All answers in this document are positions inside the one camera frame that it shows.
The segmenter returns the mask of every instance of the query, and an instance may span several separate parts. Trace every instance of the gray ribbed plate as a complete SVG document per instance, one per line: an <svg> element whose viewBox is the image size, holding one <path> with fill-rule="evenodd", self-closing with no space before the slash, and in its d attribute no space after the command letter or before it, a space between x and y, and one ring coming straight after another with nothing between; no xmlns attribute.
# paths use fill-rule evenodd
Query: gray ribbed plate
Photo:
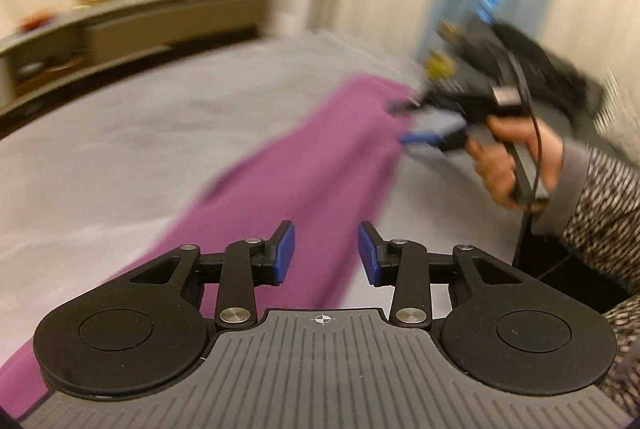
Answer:
<svg viewBox="0 0 640 429"><path fill-rule="evenodd" d="M622 429L630 422L596 387L553 398L495 391L450 365L426 332L390 326L376 310L342 310L270 312L255 329L221 335L196 371L160 393L127 401L54 393L23 424Z"/></svg>

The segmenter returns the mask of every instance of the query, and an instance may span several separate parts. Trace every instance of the purple cloth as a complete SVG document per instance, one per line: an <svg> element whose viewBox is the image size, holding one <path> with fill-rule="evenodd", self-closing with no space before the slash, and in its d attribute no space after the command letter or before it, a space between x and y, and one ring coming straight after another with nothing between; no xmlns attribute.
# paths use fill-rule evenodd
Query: purple cloth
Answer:
<svg viewBox="0 0 640 429"><path fill-rule="evenodd" d="M401 154L398 136L409 126L385 112L386 102L408 94L389 80L354 76L296 131L215 181L122 273L186 243L206 253L238 239L267 239L290 219L296 251L286 281L256 289L258 309L336 307L358 260L357 225L380 211ZM205 291L205 316L214 312L216 292ZM29 341L0 369L0 405L18 417L46 391Z"/></svg>

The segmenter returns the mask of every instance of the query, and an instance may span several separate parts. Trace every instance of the gray cuff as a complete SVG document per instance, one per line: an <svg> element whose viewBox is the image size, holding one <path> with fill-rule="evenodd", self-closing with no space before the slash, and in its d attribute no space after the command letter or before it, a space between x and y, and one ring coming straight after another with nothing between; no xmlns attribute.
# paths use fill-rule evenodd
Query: gray cuff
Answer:
<svg viewBox="0 0 640 429"><path fill-rule="evenodd" d="M578 206L589 170L591 152L584 144L564 140L562 170L558 186L546 204L545 210L534 219L531 232L537 235L560 236Z"/></svg>

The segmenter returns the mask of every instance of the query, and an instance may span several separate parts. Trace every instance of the hand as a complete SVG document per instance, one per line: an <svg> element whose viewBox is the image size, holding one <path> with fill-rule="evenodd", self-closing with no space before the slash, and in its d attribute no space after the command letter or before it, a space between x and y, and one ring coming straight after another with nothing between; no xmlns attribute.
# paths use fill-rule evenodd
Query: hand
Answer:
<svg viewBox="0 0 640 429"><path fill-rule="evenodd" d="M533 159L538 161L538 138L530 118L496 118L488 120L489 129L500 141L524 142ZM562 169L562 139L548 125L538 120L542 140L542 166L540 179L551 194L558 186ZM513 172L515 161L502 144L482 146L474 140L466 144L466 152L476 161L476 172L482 178L484 187L499 205L514 210L524 210L526 206L516 205L511 194L516 184Z"/></svg>

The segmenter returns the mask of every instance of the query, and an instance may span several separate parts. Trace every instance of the gray bedsheet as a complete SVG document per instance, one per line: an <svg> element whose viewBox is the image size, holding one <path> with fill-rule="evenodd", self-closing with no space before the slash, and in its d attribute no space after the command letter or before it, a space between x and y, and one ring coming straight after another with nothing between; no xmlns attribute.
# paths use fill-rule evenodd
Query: gray bedsheet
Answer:
<svg viewBox="0 0 640 429"><path fill-rule="evenodd" d="M307 34L191 57L123 80L0 142L0 362L55 306L133 261L214 174L287 132L349 73L414 86L416 64L343 36ZM426 117L423 120L442 120ZM469 160L405 157L378 224L447 252L509 259L518 215L498 209ZM382 306L356 272L346 306ZM445 313L438 291L436 312Z"/></svg>

